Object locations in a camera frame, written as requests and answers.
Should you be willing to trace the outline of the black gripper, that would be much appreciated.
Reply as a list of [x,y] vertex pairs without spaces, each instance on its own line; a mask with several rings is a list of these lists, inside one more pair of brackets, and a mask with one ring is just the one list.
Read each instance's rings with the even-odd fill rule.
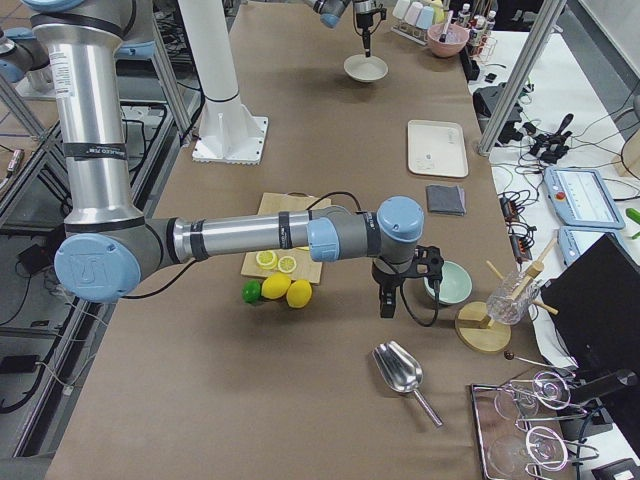
[[406,279],[426,278],[436,299],[440,298],[444,258],[438,247],[416,246],[408,267],[403,271],[384,257],[379,257],[378,261],[382,263],[382,266],[375,262],[372,263],[372,277],[379,288],[379,315],[381,318],[392,319],[394,317],[396,289],[401,287]]
[[362,43],[364,55],[371,57],[371,29],[375,29],[377,24],[374,17],[379,16],[378,22],[386,20],[386,8],[380,1],[375,0],[354,0],[354,18],[356,28],[362,30]]

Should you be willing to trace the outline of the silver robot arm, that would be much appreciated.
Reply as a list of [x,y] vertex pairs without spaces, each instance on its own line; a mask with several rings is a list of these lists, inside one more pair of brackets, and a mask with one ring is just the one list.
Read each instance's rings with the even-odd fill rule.
[[54,268],[75,296],[113,303],[175,264],[223,254],[308,247],[316,262],[368,257],[380,314],[394,314],[409,278],[442,282],[443,259],[420,243],[422,207],[395,196],[374,212],[339,206],[218,220],[147,219],[134,205],[116,54],[152,41],[147,1],[33,1],[31,25],[52,69],[72,210]]

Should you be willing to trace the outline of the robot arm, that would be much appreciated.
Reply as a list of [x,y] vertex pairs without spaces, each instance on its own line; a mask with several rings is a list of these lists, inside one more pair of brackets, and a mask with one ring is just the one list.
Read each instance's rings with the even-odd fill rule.
[[328,28],[335,28],[349,6],[353,7],[354,30],[361,37],[364,55],[372,56],[371,37],[380,23],[386,19],[387,9],[379,1],[371,0],[307,0],[309,6],[320,16]]

